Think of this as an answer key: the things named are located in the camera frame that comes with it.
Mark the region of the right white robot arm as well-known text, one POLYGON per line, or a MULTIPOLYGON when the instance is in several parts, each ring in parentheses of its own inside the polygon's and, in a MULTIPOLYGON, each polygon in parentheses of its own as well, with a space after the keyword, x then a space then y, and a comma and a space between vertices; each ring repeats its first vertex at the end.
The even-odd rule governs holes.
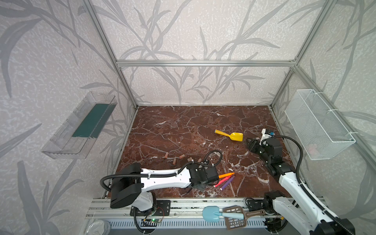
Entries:
POLYGON ((273 136, 264 140, 247 138, 246 145, 251 153, 259 156, 268 173, 297 202, 297 205, 293 205, 279 192, 265 194, 271 210, 283 216, 300 234, 355 234, 355 227, 348 219, 339 218, 302 182, 300 166, 304 155, 301 145, 296 140, 287 136, 273 136), (282 158, 282 138, 295 143, 299 150, 299 160, 295 169, 282 158))

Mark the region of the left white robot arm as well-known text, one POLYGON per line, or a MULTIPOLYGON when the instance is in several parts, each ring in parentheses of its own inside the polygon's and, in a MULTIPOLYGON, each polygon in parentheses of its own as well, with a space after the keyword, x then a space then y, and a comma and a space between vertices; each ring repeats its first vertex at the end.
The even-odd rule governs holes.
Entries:
POLYGON ((189 162, 181 168, 154 170, 134 163, 117 174, 104 176, 100 185, 111 194, 110 208, 128 206, 144 212, 156 207, 154 190, 168 188, 197 188, 219 180, 216 167, 189 162))

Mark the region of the right orange marker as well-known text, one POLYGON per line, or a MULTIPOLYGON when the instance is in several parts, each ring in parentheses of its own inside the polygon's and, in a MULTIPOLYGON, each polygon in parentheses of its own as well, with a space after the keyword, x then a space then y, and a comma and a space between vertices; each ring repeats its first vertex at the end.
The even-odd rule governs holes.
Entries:
POLYGON ((226 174, 221 174, 221 175, 218 176, 218 178, 219 178, 219 179, 222 179, 222 178, 226 178, 226 177, 229 177, 229 176, 232 176, 232 175, 234 175, 233 172, 231 172, 231 173, 226 173, 226 174))

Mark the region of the right pink marker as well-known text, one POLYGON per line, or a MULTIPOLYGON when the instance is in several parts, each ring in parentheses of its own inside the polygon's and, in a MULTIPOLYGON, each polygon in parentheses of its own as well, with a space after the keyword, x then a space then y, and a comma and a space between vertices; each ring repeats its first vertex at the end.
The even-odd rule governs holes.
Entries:
POLYGON ((216 185, 214 185, 215 188, 221 186, 222 184, 224 184, 225 182, 227 182, 232 176, 227 176, 225 178, 222 178, 216 185))

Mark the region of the purple marker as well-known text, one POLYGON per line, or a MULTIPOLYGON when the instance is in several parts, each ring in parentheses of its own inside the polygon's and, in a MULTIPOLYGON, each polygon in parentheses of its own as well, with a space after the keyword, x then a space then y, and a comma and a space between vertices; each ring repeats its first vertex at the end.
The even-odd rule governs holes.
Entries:
POLYGON ((232 175, 226 182, 220 187, 220 190, 223 191, 230 183, 234 180, 235 175, 232 175))

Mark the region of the yellow toy scoop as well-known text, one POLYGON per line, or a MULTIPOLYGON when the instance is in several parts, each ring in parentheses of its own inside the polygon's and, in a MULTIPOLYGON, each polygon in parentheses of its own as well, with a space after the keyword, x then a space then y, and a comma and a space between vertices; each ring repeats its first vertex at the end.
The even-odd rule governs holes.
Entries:
POLYGON ((243 141, 243 134, 242 133, 233 132, 231 134, 226 134, 226 133, 219 131, 219 130, 215 130, 214 132, 215 132, 215 134, 225 136, 225 137, 229 137, 232 141, 236 141, 236 142, 242 142, 243 141))

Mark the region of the clear glass bowl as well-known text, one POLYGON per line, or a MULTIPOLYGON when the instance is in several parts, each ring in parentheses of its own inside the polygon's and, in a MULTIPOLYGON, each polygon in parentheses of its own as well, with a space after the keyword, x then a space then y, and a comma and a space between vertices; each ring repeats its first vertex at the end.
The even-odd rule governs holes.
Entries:
POLYGON ((96 220, 85 230, 84 235, 109 235, 111 224, 105 220, 96 220))

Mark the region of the aluminium front rail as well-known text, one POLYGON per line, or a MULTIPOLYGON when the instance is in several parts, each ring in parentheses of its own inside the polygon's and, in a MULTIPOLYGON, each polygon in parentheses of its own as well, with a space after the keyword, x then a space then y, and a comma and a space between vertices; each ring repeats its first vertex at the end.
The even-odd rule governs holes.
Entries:
MULTIPOLYGON (((171 202, 168 209, 169 215, 164 218, 201 218, 202 210, 206 206, 218 206, 220 209, 240 206, 244 211, 249 211, 242 197, 230 198, 169 198, 171 202)), ((110 199, 92 200, 85 219, 123 219, 132 218, 131 206, 120 209, 110 208, 110 199)))

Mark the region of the clear plastic wall shelf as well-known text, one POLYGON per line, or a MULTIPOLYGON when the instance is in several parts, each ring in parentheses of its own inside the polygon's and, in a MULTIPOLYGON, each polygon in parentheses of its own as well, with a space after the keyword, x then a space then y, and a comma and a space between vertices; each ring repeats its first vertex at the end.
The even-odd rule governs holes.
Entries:
POLYGON ((86 159, 118 104, 115 95, 89 92, 41 152, 52 159, 86 159))

